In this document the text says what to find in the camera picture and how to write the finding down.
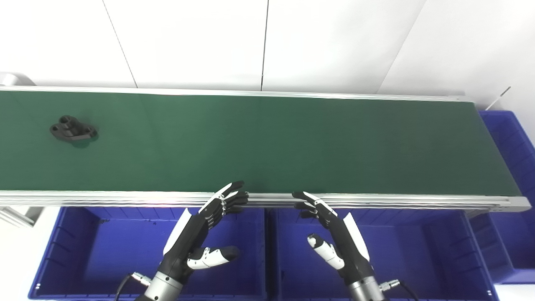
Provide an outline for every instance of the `white wall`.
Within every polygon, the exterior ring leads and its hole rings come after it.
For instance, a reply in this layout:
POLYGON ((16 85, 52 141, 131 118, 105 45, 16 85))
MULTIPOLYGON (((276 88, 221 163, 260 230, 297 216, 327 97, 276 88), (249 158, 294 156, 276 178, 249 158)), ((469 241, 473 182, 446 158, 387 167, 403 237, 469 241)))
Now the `white wall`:
POLYGON ((270 0, 265 91, 376 93, 425 0, 270 0))
POLYGON ((1 0, 0 71, 43 86, 134 87, 97 0, 1 0))
POLYGON ((535 2, 428 0, 379 93, 466 95, 512 110, 535 141, 535 2))
POLYGON ((105 0, 140 88, 260 90, 267 0, 105 0))

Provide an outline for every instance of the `blue crate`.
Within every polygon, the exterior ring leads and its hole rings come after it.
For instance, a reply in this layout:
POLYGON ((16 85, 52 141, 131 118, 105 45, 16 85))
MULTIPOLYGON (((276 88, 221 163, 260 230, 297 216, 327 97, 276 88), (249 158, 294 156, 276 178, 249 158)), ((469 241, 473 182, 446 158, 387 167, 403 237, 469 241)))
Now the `blue crate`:
MULTIPOLYGON (((420 300, 498 300, 465 214, 455 210, 338 209, 353 214, 378 282, 405 280, 420 300)), ((270 212, 273 283, 280 301, 349 300, 338 273, 310 247, 307 235, 332 242, 317 220, 294 209, 270 212)), ((407 300, 398 287, 385 292, 407 300)))
MULTIPOLYGON (((479 113, 518 188, 535 206, 535 149, 510 111, 479 113)), ((535 209, 470 220, 496 283, 535 283, 535 209)))
MULTIPOLYGON (((59 213, 30 299, 112 300, 127 273, 154 276, 163 247, 184 209, 66 207, 59 213)), ((264 210, 227 215, 203 246, 235 245, 242 252, 228 264, 198 270, 181 300, 265 300, 264 210)), ((145 288, 132 281, 121 300, 145 288)))

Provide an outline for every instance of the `black cable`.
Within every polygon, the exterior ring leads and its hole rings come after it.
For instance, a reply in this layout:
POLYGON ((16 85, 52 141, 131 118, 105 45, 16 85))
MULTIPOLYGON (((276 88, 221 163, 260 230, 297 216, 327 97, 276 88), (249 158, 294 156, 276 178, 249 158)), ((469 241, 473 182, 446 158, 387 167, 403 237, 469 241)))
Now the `black cable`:
POLYGON ((123 287, 125 286, 126 282, 128 282, 128 280, 130 280, 130 278, 132 278, 132 273, 126 275, 124 277, 123 281, 121 281, 121 284, 117 288, 117 293, 115 294, 115 299, 113 301, 119 301, 119 295, 121 294, 121 292, 123 290, 123 287))
POLYGON ((405 283, 405 281, 400 280, 400 285, 409 293, 410 297, 414 299, 414 301, 419 301, 418 296, 414 293, 413 290, 410 289, 410 287, 405 283))

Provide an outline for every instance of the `silver metal cylinder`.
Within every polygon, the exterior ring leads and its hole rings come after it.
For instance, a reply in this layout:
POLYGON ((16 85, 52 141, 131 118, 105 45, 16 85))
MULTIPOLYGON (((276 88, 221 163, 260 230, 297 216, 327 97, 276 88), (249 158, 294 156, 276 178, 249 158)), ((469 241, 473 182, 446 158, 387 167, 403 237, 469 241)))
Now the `silver metal cylinder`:
POLYGON ((157 272, 145 291, 145 296, 157 301, 176 301, 182 291, 182 286, 180 282, 157 272))
POLYGON ((347 286, 354 301, 384 301, 383 292, 375 277, 369 276, 347 286))

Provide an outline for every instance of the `robotic arm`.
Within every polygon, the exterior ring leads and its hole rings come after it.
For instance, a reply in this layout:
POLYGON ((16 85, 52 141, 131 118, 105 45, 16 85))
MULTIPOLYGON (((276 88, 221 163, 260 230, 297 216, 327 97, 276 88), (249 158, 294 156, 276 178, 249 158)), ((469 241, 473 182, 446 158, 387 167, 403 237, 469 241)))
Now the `robotic arm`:
POLYGON ((294 192, 292 196, 305 200, 295 204, 295 208, 304 210, 300 214, 302 218, 319 219, 323 227, 331 233, 336 246, 317 234, 310 234, 307 240, 314 251, 338 271, 353 300, 387 301, 375 280, 368 249, 351 213, 340 219, 329 205, 310 193, 294 192))
POLYGON ((228 213, 239 213, 248 201, 247 192, 237 191, 243 181, 233 182, 211 197, 198 213, 184 210, 164 247, 164 258, 144 294, 136 301, 176 301, 189 276, 197 269, 225 264, 239 255, 235 246, 201 248, 208 231, 228 213))

